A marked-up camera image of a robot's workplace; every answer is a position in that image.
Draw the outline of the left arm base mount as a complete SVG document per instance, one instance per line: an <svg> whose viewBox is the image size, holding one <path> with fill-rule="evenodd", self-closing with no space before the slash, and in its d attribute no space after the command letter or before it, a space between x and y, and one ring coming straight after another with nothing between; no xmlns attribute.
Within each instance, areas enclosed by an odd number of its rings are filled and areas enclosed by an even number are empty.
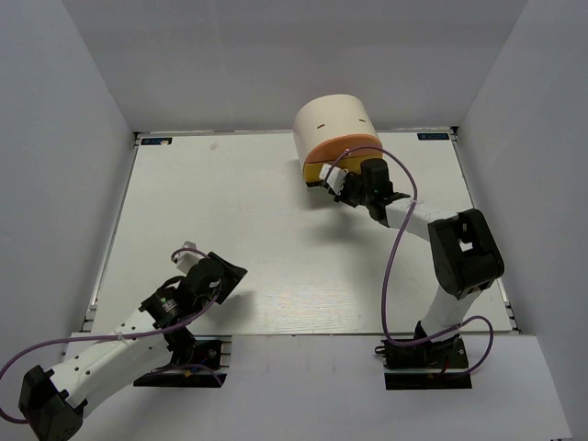
<svg viewBox="0 0 588 441"><path fill-rule="evenodd" d="M173 355L168 365L136 379L133 386L179 389L220 388L229 373L231 353L230 336L197 337L185 359Z"/></svg>

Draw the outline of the round cream drawer cabinet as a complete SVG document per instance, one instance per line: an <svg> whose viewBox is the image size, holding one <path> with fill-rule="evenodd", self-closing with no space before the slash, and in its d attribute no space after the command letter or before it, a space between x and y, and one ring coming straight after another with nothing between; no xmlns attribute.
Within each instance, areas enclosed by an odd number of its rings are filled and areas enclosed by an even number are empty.
<svg viewBox="0 0 588 441"><path fill-rule="evenodd" d="M358 173L363 161L383 156L364 104L351 95L321 96L304 105L294 118L293 137L307 187L321 183L324 164Z"/></svg>

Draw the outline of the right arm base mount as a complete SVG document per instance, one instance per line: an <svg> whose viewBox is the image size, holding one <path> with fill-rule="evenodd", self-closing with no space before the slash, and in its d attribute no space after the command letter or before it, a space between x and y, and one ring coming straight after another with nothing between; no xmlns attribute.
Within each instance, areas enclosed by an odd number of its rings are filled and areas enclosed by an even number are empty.
<svg viewBox="0 0 588 441"><path fill-rule="evenodd" d="M445 342L395 346L382 340L374 349L384 366L386 390L469 390L469 360L460 336Z"/></svg>

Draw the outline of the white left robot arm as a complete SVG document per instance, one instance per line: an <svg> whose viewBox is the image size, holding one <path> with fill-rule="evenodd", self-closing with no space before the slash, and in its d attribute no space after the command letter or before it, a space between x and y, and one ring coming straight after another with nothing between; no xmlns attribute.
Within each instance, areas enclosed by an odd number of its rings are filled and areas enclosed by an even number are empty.
<svg viewBox="0 0 588 441"><path fill-rule="evenodd" d="M220 367L221 342L197 339L188 325L222 304L246 269L217 254L181 248L179 275L166 280L113 332L58 365L35 366L23 378L18 408L39 440L69 440L96 407L144 376Z"/></svg>

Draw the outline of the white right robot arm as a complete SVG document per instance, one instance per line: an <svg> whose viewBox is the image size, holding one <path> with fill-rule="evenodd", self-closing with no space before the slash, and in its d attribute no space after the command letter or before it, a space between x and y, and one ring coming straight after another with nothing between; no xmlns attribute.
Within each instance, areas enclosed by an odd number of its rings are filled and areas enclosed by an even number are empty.
<svg viewBox="0 0 588 441"><path fill-rule="evenodd" d="M389 168L381 158L362 162L357 173L325 165L320 179L334 200L367 209L372 220L396 229L382 282L380 318L391 339L387 323L387 295L391 267L408 232L430 245L438 288L427 313L417 323L411 342L394 340L396 346L415 346L416 358L433 367L448 354L447 342L469 322L466 317L479 295L504 272L504 262L484 215L477 209L461 212L428 206L397 192Z"/></svg>

